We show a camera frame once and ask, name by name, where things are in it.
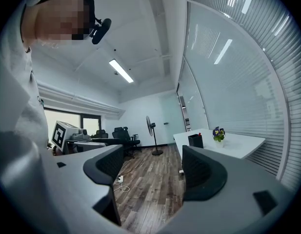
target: headrest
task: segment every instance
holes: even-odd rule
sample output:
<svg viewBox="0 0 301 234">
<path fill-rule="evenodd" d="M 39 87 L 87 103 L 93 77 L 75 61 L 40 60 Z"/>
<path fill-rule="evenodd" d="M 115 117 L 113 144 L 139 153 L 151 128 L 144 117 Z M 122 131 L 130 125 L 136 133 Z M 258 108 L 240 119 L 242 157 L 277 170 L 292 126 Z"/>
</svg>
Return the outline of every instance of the headrest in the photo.
<svg viewBox="0 0 301 234">
<path fill-rule="evenodd" d="M 99 134 L 105 134 L 105 133 L 106 133 L 106 131 L 104 129 L 96 131 L 97 135 L 99 135 Z"/>
<path fill-rule="evenodd" d="M 122 127 L 116 127 L 116 128 L 115 128 L 115 132 L 120 132 L 120 131 L 123 131 L 123 128 L 122 128 Z"/>
</svg>

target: flower pot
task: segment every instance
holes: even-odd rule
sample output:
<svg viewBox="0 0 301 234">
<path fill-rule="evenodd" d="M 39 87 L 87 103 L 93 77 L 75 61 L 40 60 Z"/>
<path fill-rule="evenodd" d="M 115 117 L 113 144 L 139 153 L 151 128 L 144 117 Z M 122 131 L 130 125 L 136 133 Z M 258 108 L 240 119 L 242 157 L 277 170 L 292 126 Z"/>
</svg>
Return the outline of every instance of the flower pot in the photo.
<svg viewBox="0 0 301 234">
<path fill-rule="evenodd" d="M 218 142 L 217 140 L 215 140 L 215 145 L 217 148 L 223 148 L 224 147 L 224 140 L 222 140 L 221 142 Z"/>
</svg>

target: chair backrest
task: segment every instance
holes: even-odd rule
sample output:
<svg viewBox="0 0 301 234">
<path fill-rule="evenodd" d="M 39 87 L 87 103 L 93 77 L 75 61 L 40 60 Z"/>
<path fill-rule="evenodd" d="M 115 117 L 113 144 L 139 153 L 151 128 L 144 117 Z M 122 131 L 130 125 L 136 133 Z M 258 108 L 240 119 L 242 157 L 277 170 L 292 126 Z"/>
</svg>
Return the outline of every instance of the chair backrest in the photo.
<svg viewBox="0 0 301 234">
<path fill-rule="evenodd" d="M 91 136 L 91 138 L 108 138 L 108 134 L 104 129 L 102 130 L 97 130 L 96 134 Z"/>
<path fill-rule="evenodd" d="M 113 138 L 119 138 L 122 140 L 126 140 L 126 133 L 122 127 L 116 127 L 115 131 L 112 133 Z"/>
<path fill-rule="evenodd" d="M 120 131 L 123 131 L 123 127 L 116 127 L 115 128 L 115 132 L 120 132 Z"/>
<path fill-rule="evenodd" d="M 124 134 L 125 134 L 125 139 L 126 140 L 131 140 L 131 137 L 130 137 L 129 132 L 127 130 L 124 130 Z"/>
</svg>

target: white desk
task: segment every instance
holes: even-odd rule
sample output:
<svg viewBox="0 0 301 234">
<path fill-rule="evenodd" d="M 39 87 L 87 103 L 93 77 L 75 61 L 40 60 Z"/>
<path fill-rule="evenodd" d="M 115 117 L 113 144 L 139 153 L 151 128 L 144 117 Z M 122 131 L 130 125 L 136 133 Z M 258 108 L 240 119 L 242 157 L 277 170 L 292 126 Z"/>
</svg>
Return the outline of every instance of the white desk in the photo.
<svg viewBox="0 0 301 234">
<path fill-rule="evenodd" d="M 213 140 L 212 130 L 197 129 L 173 135 L 181 158 L 183 158 L 182 146 L 189 145 L 188 136 L 199 133 L 202 135 L 203 148 L 236 158 L 246 158 L 257 150 L 265 141 L 265 138 L 226 133 L 224 147 L 217 148 L 215 141 Z"/>
</svg>

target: standing fan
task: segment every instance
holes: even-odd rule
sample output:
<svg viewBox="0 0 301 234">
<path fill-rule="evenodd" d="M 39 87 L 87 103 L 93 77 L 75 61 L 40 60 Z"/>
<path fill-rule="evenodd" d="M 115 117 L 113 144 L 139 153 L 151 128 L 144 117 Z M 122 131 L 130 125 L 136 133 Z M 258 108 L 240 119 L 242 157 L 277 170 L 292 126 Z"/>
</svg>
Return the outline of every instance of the standing fan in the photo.
<svg viewBox="0 0 301 234">
<path fill-rule="evenodd" d="M 148 116 L 146 116 L 146 122 L 147 122 L 147 127 L 148 127 L 148 130 L 149 130 L 150 136 L 152 136 L 152 133 L 154 133 L 154 137 L 155 137 L 156 150 L 153 151 L 151 154 L 152 155 L 163 154 L 163 151 L 162 150 L 158 150 L 158 148 L 157 148 L 156 134 L 155 134 L 155 129 L 154 129 L 156 127 L 156 124 L 155 123 L 150 123 L 150 119 L 149 119 Z"/>
</svg>

